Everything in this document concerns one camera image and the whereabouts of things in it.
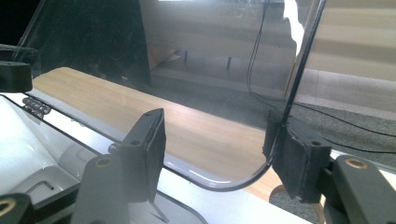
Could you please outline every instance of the black plastic bracket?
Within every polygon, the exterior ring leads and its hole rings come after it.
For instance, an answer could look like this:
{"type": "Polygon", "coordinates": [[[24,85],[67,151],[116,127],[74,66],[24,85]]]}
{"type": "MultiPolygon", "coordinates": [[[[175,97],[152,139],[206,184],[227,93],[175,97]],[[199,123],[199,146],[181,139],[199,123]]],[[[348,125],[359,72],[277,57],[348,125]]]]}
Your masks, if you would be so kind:
{"type": "MultiPolygon", "coordinates": [[[[267,136],[274,139],[279,128],[277,119],[269,119],[267,136]]],[[[319,172],[329,164],[331,145],[311,130],[306,124],[289,117],[284,141],[273,161],[273,168],[282,180],[291,198],[301,203],[318,203],[321,192],[317,188],[319,172]]],[[[271,153],[270,140],[263,148],[268,158],[271,153]]]]}
{"type": "Polygon", "coordinates": [[[32,88],[30,64],[0,61],[1,92],[27,92],[32,88]]]}

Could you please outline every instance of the wire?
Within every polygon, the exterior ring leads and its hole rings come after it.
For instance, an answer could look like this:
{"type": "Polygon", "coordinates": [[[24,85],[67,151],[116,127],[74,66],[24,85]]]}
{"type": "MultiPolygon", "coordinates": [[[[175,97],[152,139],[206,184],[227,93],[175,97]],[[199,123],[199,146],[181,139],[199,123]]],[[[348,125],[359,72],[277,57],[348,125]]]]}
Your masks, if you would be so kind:
{"type": "Polygon", "coordinates": [[[300,106],[300,107],[306,108],[306,109],[313,110],[313,111],[315,111],[315,112],[318,112],[319,114],[328,116],[328,117],[330,117],[330,118],[338,119],[338,120],[340,120],[340,121],[342,121],[342,122],[344,122],[344,123],[346,123],[346,124],[349,124],[349,125],[351,125],[351,126],[353,126],[353,127],[362,129],[362,130],[367,131],[367,132],[370,132],[370,133],[377,133],[377,134],[385,135],[385,136],[388,136],[388,137],[396,137],[396,135],[394,135],[394,134],[390,134],[390,133],[381,133],[381,132],[377,132],[377,131],[374,131],[374,130],[371,130],[371,129],[368,129],[368,128],[361,127],[361,126],[359,126],[359,125],[357,125],[357,124],[354,124],[354,123],[349,122],[349,121],[344,120],[344,119],[337,118],[337,117],[334,116],[334,115],[325,113],[325,112],[323,112],[323,111],[321,111],[321,110],[317,110],[317,109],[315,109],[315,108],[312,108],[312,107],[309,107],[309,106],[306,106],[306,105],[301,105],[301,104],[298,104],[298,103],[294,103],[294,104],[295,104],[295,105],[298,105],[298,106],[300,106]]]}
{"type": "Polygon", "coordinates": [[[270,98],[263,97],[263,96],[259,95],[257,92],[254,92],[251,89],[251,73],[253,71],[254,62],[256,61],[257,52],[259,51],[260,40],[262,39],[262,27],[263,27],[263,24],[264,24],[265,12],[267,11],[267,8],[268,8],[268,1],[269,0],[265,0],[265,2],[263,3],[262,22],[261,22],[261,25],[260,25],[259,32],[257,33],[256,41],[254,42],[254,47],[253,47],[253,51],[251,52],[251,55],[250,55],[250,60],[248,62],[248,68],[247,68],[247,89],[248,89],[249,95],[253,96],[260,103],[262,103],[264,105],[269,105],[272,108],[274,108],[275,110],[277,110],[277,108],[274,105],[268,104],[267,101],[280,101],[280,100],[276,100],[276,99],[273,100],[273,99],[270,99],[270,98]]]}
{"type": "Polygon", "coordinates": [[[323,138],[323,139],[325,139],[326,141],[328,141],[328,142],[330,142],[330,143],[332,143],[332,144],[335,144],[335,145],[337,145],[337,146],[339,146],[339,147],[347,147],[347,148],[354,149],[354,150],[357,150],[357,151],[370,152],[370,153],[388,153],[388,154],[396,154],[396,152],[392,152],[392,151],[374,151],[374,150],[361,149],[361,148],[358,148],[358,147],[351,147],[351,146],[344,145],[344,144],[341,144],[341,143],[336,143],[336,142],[334,142],[334,141],[332,141],[332,140],[330,140],[330,139],[328,139],[328,138],[323,138]]]}

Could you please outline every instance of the wooden tabletop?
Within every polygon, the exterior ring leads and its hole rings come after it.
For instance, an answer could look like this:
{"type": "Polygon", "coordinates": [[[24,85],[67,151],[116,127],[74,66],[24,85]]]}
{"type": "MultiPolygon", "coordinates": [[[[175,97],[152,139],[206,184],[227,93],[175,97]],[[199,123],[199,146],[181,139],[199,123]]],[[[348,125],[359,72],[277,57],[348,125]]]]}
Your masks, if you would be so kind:
{"type": "MultiPolygon", "coordinates": [[[[265,131],[135,91],[70,68],[34,79],[34,87],[128,133],[142,114],[163,108],[166,153],[213,175],[236,181],[265,162],[265,131]]],[[[281,182],[270,170],[247,191],[268,200],[281,182]]]]}

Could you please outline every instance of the white surface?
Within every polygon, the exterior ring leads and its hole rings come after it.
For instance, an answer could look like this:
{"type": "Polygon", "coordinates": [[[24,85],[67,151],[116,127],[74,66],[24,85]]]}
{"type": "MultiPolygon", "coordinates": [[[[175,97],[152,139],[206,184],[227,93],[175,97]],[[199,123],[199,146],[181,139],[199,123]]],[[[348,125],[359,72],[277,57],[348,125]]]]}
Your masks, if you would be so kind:
{"type": "Polygon", "coordinates": [[[165,169],[158,190],[196,210],[208,223],[309,223],[243,190],[208,191],[165,169]]]}
{"type": "Polygon", "coordinates": [[[56,161],[26,124],[29,119],[18,114],[0,97],[0,195],[9,192],[25,178],[56,161]]]}

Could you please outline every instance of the black plastic part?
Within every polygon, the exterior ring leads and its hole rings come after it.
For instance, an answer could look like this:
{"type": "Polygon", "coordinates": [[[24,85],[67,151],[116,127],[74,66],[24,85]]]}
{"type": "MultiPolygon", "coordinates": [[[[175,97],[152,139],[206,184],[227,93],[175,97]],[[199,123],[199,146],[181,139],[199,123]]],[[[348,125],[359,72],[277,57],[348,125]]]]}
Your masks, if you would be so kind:
{"type": "Polygon", "coordinates": [[[35,220],[41,221],[72,205],[78,195],[79,184],[65,189],[34,205],[35,220]]]}
{"type": "Polygon", "coordinates": [[[129,223],[121,160],[116,155],[90,160],[78,190],[71,223],[129,223]]]}
{"type": "Polygon", "coordinates": [[[31,91],[32,74],[28,63],[0,62],[0,91],[31,91]]]}
{"type": "Polygon", "coordinates": [[[327,201],[324,204],[323,214],[326,217],[326,224],[349,224],[346,214],[334,208],[334,206],[327,201]]]}
{"type": "MultiPolygon", "coordinates": [[[[268,132],[277,131],[269,120],[268,132]]],[[[274,158],[273,167],[291,198],[301,203],[318,203],[321,192],[317,188],[319,172],[329,164],[331,146],[306,124],[289,117],[283,146],[274,158]]],[[[264,146],[268,158],[269,147],[264,146]]]]}
{"type": "Polygon", "coordinates": [[[29,195],[16,193],[1,196],[0,223],[35,223],[34,210],[29,195]]]}
{"type": "Polygon", "coordinates": [[[396,191],[372,163],[340,156],[332,178],[352,224],[396,223],[396,191]]]}
{"type": "Polygon", "coordinates": [[[154,202],[165,152],[163,109],[145,113],[120,144],[129,202],[154,202]]]}

